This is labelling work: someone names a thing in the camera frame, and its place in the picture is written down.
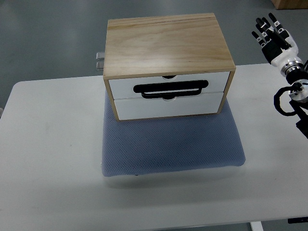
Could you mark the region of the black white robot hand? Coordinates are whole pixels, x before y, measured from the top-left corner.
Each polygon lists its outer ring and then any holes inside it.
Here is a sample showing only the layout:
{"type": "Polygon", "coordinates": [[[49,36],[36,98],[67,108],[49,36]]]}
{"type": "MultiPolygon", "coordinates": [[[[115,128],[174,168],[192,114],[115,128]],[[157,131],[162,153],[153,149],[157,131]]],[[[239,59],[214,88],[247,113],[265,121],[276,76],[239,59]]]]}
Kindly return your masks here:
{"type": "Polygon", "coordinates": [[[265,17],[256,19],[256,29],[252,35],[261,46],[261,51],[269,64],[278,68],[286,76],[294,70],[304,67],[298,57],[298,46],[291,34],[280,21],[269,13],[269,20],[265,17]]]}

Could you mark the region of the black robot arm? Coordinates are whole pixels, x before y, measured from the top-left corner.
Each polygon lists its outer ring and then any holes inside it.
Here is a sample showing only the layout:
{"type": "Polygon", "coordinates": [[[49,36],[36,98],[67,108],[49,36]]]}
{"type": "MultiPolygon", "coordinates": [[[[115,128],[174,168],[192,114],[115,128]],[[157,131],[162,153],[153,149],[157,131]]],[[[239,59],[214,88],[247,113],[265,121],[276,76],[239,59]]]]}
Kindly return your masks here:
{"type": "Polygon", "coordinates": [[[304,110],[308,108],[308,64],[291,61],[283,66],[282,73],[290,85],[279,89],[274,95],[274,107],[283,116],[297,115],[300,120],[296,123],[296,127],[307,137],[308,115],[304,110]],[[289,104],[293,109],[292,112],[286,112],[281,108],[280,97],[285,92],[288,92],[291,99],[289,104]]]}

